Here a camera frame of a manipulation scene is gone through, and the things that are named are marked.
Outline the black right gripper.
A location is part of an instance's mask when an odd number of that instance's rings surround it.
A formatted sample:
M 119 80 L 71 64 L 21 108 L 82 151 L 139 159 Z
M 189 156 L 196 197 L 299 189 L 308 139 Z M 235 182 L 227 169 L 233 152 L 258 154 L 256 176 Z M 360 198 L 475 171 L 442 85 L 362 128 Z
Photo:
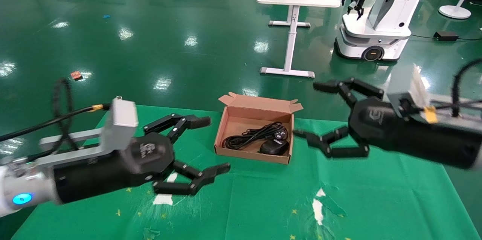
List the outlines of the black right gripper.
M 381 101 L 384 90 L 360 79 L 314 82 L 313 88 L 339 94 L 353 108 L 348 127 L 321 136 L 306 130 L 293 131 L 296 137 L 305 139 L 308 146 L 319 149 L 326 158 L 366 158 L 369 145 L 372 145 L 464 170 L 481 167 L 480 133 L 400 118 L 389 103 Z M 369 98 L 357 102 L 353 90 Z M 357 146 L 331 146 L 349 134 L 358 142 Z

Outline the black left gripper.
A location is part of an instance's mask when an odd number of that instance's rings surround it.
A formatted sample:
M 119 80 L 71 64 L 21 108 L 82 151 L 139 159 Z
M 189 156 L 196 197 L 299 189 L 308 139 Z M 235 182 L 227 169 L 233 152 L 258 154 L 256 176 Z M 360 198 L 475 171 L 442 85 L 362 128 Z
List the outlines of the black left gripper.
M 215 177 L 230 171 L 229 163 L 208 167 L 203 171 L 181 161 L 174 161 L 171 143 L 185 130 L 211 125 L 209 116 L 169 114 L 143 127 L 142 137 L 132 138 L 122 150 L 106 155 L 55 165 L 53 176 L 58 199 L 62 204 L 95 197 L 127 187 L 140 186 L 156 176 L 165 176 L 166 169 L 191 180 L 190 183 L 167 182 L 157 179 L 153 191 L 163 195 L 194 196 Z M 167 138 L 160 135 L 165 130 Z

